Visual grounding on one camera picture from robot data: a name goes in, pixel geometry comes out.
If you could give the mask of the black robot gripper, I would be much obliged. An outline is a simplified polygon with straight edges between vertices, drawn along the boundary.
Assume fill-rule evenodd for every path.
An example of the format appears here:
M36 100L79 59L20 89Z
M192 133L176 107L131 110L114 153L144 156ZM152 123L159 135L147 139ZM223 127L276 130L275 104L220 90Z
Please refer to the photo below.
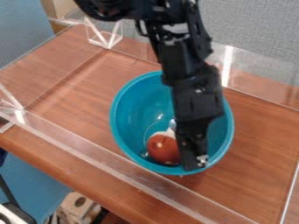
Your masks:
M171 88L175 137L190 172L208 163L208 127L224 113L219 69L202 66L187 73L182 67L163 66L163 84Z

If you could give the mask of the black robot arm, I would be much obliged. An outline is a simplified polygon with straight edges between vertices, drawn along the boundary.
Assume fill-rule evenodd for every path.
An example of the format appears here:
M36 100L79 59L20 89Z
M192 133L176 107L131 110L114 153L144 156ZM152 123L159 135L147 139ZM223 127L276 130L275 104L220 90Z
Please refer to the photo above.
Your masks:
M94 19L130 19L150 39L171 88L175 137L182 165L192 171L208 164L208 127L224 114L219 69L206 62L214 53L202 22L199 0L73 0Z

